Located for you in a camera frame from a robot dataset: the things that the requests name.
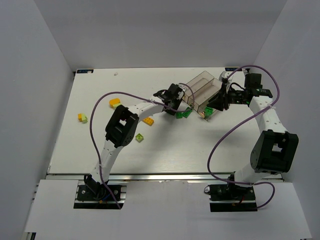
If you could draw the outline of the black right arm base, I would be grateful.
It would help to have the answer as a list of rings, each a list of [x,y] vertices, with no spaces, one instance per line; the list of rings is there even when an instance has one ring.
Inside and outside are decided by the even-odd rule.
[[[209,196],[212,213],[257,212],[256,195],[253,187],[235,184],[207,185],[204,194]]]

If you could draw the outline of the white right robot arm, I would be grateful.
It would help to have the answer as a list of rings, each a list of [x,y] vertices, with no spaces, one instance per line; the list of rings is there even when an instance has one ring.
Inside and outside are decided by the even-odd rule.
[[[221,88],[209,100],[208,107],[223,111],[230,105],[247,105],[260,132],[249,163],[232,173],[226,182],[248,188],[265,177],[289,172],[299,138],[297,134],[288,132],[280,121],[274,108],[276,101],[271,91],[263,88],[261,74],[248,73],[244,86],[239,90],[232,88],[229,72],[223,71],[219,81]]]

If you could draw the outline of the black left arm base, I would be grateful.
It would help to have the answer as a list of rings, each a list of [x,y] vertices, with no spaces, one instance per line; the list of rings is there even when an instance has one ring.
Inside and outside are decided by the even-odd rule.
[[[102,190],[95,195],[85,184],[79,184],[76,190],[73,208],[85,210],[120,210],[126,199],[127,186],[122,184],[108,185],[119,206],[110,192],[102,186]]]

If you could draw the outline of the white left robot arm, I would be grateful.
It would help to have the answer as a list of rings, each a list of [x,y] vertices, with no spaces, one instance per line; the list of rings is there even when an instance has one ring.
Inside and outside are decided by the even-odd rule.
[[[113,94],[129,96],[142,102],[130,107],[121,104],[115,108],[105,127],[103,149],[99,151],[93,134],[94,114],[99,103],[105,97]],[[90,115],[89,133],[98,161],[94,170],[84,176],[84,184],[96,200],[103,199],[107,192],[113,199],[116,198],[113,191],[107,186],[110,173],[120,151],[135,138],[138,123],[147,117],[162,112],[171,115],[179,113],[178,108],[184,95],[184,89],[180,85],[172,83],[168,89],[157,91],[151,98],[143,98],[122,91],[112,91],[102,95],[97,100]]]

